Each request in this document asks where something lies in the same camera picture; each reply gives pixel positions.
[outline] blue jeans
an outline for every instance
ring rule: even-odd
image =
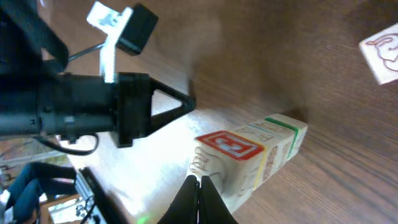
[[[27,164],[21,174],[8,188],[10,199],[6,209],[13,207],[14,219],[23,223],[32,217],[35,208],[39,208],[39,197],[47,195],[76,194],[75,185],[59,182],[53,178],[76,179],[74,168],[59,167],[41,162]]]

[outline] wooden block with drawing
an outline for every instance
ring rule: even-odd
[[[359,43],[377,82],[382,85],[398,79],[398,24]]]
[[[300,146],[303,143],[305,134],[307,133],[308,125],[303,121],[299,121],[282,114],[270,115],[266,117],[266,121],[289,128],[295,132],[293,145],[290,149],[289,155],[287,156],[287,160],[291,160],[291,158],[293,158],[300,150]]]
[[[187,175],[210,176],[221,198],[233,213],[252,194],[264,148],[228,131],[195,139],[195,153]]]
[[[295,136],[291,129],[263,119],[234,128],[231,132],[263,147],[253,190],[260,187],[286,163]]]

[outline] black cable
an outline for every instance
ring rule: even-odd
[[[82,50],[81,52],[75,53],[74,55],[69,57],[68,61],[71,62],[71,61],[75,60],[78,57],[81,57],[83,55],[91,53],[91,52],[93,52],[95,50],[101,49],[104,45],[105,45],[105,43],[100,43],[100,44],[97,44],[95,46],[89,47],[86,50]]]
[[[86,210],[86,211],[87,211],[87,202],[88,202],[89,199],[91,199],[91,198],[93,198],[93,196],[88,197],[88,198],[86,199],[86,205],[85,205],[85,210]],[[93,203],[93,204],[91,205],[90,211],[87,212],[86,216],[81,220],[80,224],[84,224],[84,222],[87,221],[87,219],[88,219],[88,218],[91,216],[91,214],[93,213],[94,207],[95,207],[95,203]]]
[[[43,145],[45,145],[45,146],[47,146],[47,147],[49,147],[51,149],[59,151],[59,152],[63,152],[63,153],[66,153],[66,154],[71,154],[71,155],[74,155],[74,156],[87,156],[87,155],[90,155],[93,152],[95,152],[97,150],[98,144],[100,143],[100,137],[98,137],[98,135],[96,133],[87,134],[87,136],[93,136],[95,138],[95,140],[96,140],[94,148],[91,149],[91,150],[88,150],[88,151],[74,150],[74,149],[68,149],[68,148],[65,148],[65,147],[62,147],[62,146],[58,146],[58,145],[50,142],[49,140],[47,140],[45,137],[42,137],[42,136],[35,136],[35,137],[33,137],[33,139],[35,139],[36,141],[42,143]]]

